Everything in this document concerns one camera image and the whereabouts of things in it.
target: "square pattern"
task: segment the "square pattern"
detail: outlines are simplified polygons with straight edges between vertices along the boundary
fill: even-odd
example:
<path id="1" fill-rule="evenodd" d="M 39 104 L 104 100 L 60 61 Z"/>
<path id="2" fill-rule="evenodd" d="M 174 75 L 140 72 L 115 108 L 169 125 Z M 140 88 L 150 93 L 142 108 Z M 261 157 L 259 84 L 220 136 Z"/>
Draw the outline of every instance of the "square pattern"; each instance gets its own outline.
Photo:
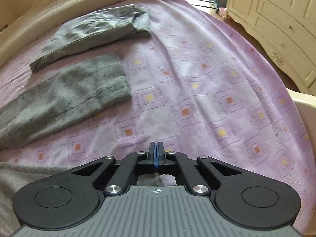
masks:
<path id="1" fill-rule="evenodd" d="M 202 42 L 202 43 L 200 43 L 200 47 L 207 54 L 216 50 L 216 46 L 215 46 L 214 42 L 212 42 L 212 41 Z"/>
<path id="2" fill-rule="evenodd" d="M 238 141 L 226 119 L 211 122 L 205 127 L 217 150 Z"/>
<path id="3" fill-rule="evenodd" d="M 148 67 L 147 59 L 144 55 L 139 54 L 128 59 L 129 70 L 141 69 Z"/>
<path id="4" fill-rule="evenodd" d="M 89 153 L 89 139 L 87 133 L 82 133 L 68 138 L 68 159 L 69 161 L 84 160 Z"/>
<path id="5" fill-rule="evenodd" d="M 208 74 L 215 70 L 209 58 L 204 58 L 194 63 L 200 70 L 202 75 Z"/>
<path id="6" fill-rule="evenodd" d="M 284 114 L 292 104 L 292 99 L 283 88 L 272 98 L 279 111 Z"/>
<path id="7" fill-rule="evenodd" d="M 186 38 L 179 38 L 179 47 L 187 48 L 189 46 L 189 42 Z"/>
<path id="8" fill-rule="evenodd" d="M 252 75 L 254 75 L 257 79 L 261 79 L 263 77 L 265 77 L 265 73 L 261 70 L 261 68 L 258 66 L 254 66 L 254 65 L 247 65 L 247 67 L 249 68 L 250 72 L 252 73 Z"/>
<path id="9" fill-rule="evenodd" d="M 158 87 L 136 91 L 141 112 L 165 105 Z"/>
<path id="10" fill-rule="evenodd" d="M 304 152 L 308 151 L 311 148 L 311 141 L 305 128 L 299 131 L 296 140 L 298 145 Z"/>
<path id="11" fill-rule="evenodd" d="M 174 70 L 170 66 L 156 69 L 160 82 L 170 82 L 176 79 Z"/>
<path id="12" fill-rule="evenodd" d="M 257 166 L 269 157 L 261 135 L 248 139 L 244 144 L 253 166 Z"/>
<path id="13" fill-rule="evenodd" d="M 273 158 L 275 169 L 281 178 L 285 177 L 295 166 L 287 147 L 278 152 Z"/>
<path id="14" fill-rule="evenodd" d="M 219 92 L 216 94 L 216 97 L 218 98 L 224 109 L 227 111 L 227 113 L 240 110 L 244 107 L 239 98 L 233 93 L 233 89 Z"/>
<path id="15" fill-rule="evenodd" d="M 181 101 L 180 104 L 171 107 L 171 110 L 179 129 L 182 129 L 185 126 L 195 125 L 200 122 L 195 113 L 191 99 Z"/>
<path id="16" fill-rule="evenodd" d="M 232 85 L 245 81 L 245 78 L 234 67 L 224 67 L 223 70 L 225 71 L 227 78 Z"/>
<path id="17" fill-rule="evenodd" d="M 107 112 L 108 110 L 102 110 L 94 114 L 92 117 L 89 117 L 89 127 L 93 128 L 109 122 L 111 120 L 111 117 Z"/>
<path id="18" fill-rule="evenodd" d="M 270 124 L 271 121 L 260 104 L 251 106 L 248 111 L 260 129 Z"/>
<path id="19" fill-rule="evenodd" d="M 139 118 L 131 118 L 115 123 L 114 130 L 120 149 L 145 141 Z"/>
<path id="20" fill-rule="evenodd" d="M 255 94 L 258 96 L 259 100 L 263 99 L 264 97 L 268 97 L 263 85 L 258 81 L 252 81 L 250 83 Z"/>
<path id="21" fill-rule="evenodd" d="M 183 54 L 178 48 L 167 48 L 171 59 L 183 60 Z"/>
<path id="22" fill-rule="evenodd" d="M 199 77 L 184 77 L 184 79 L 187 80 L 189 84 L 189 89 L 191 90 L 192 96 L 207 95 L 209 93 Z"/>
<path id="23" fill-rule="evenodd" d="M 281 128 L 281 132 L 284 133 L 285 139 L 288 141 L 289 139 L 292 138 L 293 134 L 289 127 L 285 124 L 284 120 L 281 119 L 278 121 L 278 125 Z"/>
<path id="24" fill-rule="evenodd" d="M 49 150 L 48 145 L 43 145 L 34 148 L 34 160 L 36 163 L 45 163 L 48 164 L 49 159 Z"/>

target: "metal screw head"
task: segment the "metal screw head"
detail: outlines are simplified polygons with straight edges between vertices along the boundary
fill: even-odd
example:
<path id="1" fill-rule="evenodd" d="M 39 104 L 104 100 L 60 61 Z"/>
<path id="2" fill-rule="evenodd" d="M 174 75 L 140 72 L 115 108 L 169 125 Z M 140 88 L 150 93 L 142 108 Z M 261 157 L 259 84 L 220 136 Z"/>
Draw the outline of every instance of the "metal screw head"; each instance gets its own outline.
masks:
<path id="1" fill-rule="evenodd" d="M 118 185 L 110 185 L 105 189 L 109 193 L 118 193 L 122 190 Z"/>
<path id="2" fill-rule="evenodd" d="M 207 192 L 209 189 L 205 185 L 196 185 L 193 187 L 193 190 L 197 193 Z"/>

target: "gray cloth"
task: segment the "gray cloth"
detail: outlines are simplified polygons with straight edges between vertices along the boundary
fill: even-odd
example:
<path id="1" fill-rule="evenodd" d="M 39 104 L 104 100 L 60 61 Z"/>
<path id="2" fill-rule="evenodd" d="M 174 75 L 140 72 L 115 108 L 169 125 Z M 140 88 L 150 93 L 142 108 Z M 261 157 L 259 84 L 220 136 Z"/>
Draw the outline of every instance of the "gray cloth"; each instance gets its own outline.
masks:
<path id="1" fill-rule="evenodd" d="M 0 236 L 10 236 L 20 227 L 12 208 L 14 195 L 20 188 L 70 168 L 68 166 L 38 167 L 0 163 Z"/>
<path id="2" fill-rule="evenodd" d="M 30 63 L 37 72 L 61 57 L 135 35 L 150 35 L 149 16 L 134 4 L 94 11 L 63 24 L 39 57 Z"/>
<path id="3" fill-rule="evenodd" d="M 20 148 L 130 97 L 116 55 L 70 66 L 0 108 L 0 150 Z"/>

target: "patterned bedspread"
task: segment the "patterned bedspread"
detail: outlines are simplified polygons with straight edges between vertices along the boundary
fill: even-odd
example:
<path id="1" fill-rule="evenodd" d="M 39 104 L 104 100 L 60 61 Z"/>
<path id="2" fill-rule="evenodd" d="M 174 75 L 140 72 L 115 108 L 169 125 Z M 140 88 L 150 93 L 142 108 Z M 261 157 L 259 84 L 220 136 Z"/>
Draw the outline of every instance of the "patterned bedspread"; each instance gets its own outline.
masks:
<path id="1" fill-rule="evenodd" d="M 121 57 L 132 99 L 17 150 L 0 161 L 32 166 L 80 165 L 124 158 L 163 141 L 166 151 L 208 155 L 281 180 L 299 193 L 295 226 L 313 214 L 316 181 L 310 141 L 285 86 L 241 35 L 184 0 L 133 0 L 148 8 L 152 37 L 72 55 L 32 74 L 29 63 L 58 28 L 0 69 L 0 106 L 62 68 L 103 53 Z"/>

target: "folded gray towel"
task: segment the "folded gray towel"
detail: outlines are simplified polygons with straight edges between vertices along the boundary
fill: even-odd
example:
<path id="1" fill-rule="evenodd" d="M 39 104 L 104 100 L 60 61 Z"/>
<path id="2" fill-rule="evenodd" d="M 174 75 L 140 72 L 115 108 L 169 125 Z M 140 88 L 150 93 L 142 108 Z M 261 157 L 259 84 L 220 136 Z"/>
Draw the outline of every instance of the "folded gray towel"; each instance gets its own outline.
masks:
<path id="1" fill-rule="evenodd" d="M 61 57 L 118 39 L 149 36 L 149 26 L 147 10 L 134 4 L 91 12 L 63 24 L 30 63 L 31 70 L 37 72 Z"/>
<path id="2" fill-rule="evenodd" d="M 130 97 L 118 56 L 70 66 L 0 108 L 0 150 L 27 145 Z"/>

